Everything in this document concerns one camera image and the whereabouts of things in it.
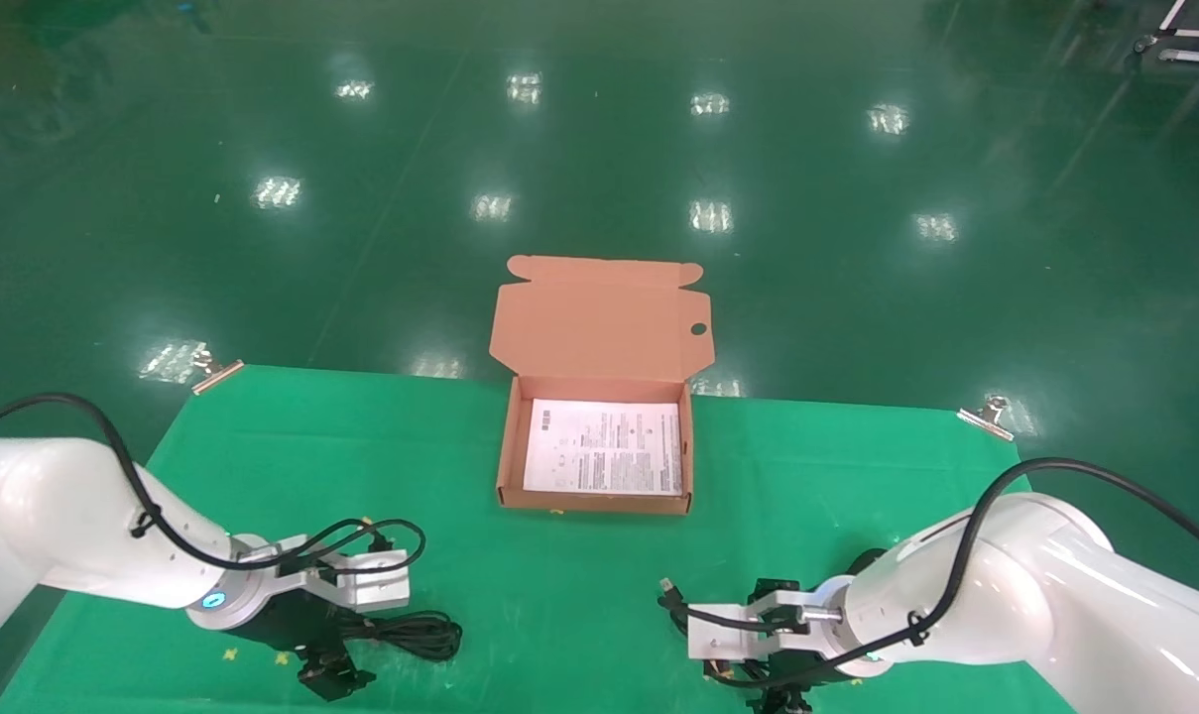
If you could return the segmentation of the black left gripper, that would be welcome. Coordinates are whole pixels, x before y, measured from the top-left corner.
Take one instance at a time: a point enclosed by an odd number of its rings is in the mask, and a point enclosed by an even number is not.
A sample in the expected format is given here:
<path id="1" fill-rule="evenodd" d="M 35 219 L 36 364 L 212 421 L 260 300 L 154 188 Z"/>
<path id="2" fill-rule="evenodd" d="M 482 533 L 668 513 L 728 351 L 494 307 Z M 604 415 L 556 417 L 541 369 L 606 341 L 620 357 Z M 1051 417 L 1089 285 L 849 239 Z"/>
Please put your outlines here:
<path id="1" fill-rule="evenodd" d="M 360 620 L 353 610 L 294 589 L 269 598 L 257 614 L 231 629 L 231 637 L 297 654 L 300 685 L 333 702 L 376 682 L 376 673 L 359 668 L 344 644 L 345 628 Z"/>

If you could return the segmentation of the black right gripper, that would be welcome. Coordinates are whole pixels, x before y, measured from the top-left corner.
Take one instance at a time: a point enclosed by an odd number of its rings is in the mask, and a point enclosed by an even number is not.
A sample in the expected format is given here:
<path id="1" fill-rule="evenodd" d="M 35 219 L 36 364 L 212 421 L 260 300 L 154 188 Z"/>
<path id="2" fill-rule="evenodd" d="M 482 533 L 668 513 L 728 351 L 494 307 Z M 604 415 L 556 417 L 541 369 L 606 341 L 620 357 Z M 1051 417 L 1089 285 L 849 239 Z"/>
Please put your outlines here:
<path id="1" fill-rule="evenodd" d="M 797 606 L 799 580 L 759 578 L 748 596 L 748 607 Z M 806 692 L 813 686 L 835 685 L 857 678 L 830 667 L 820 654 L 770 654 L 763 659 L 748 658 L 739 662 L 739 677 L 733 686 L 761 692 L 753 700 L 758 714 L 811 714 L 813 708 Z"/>

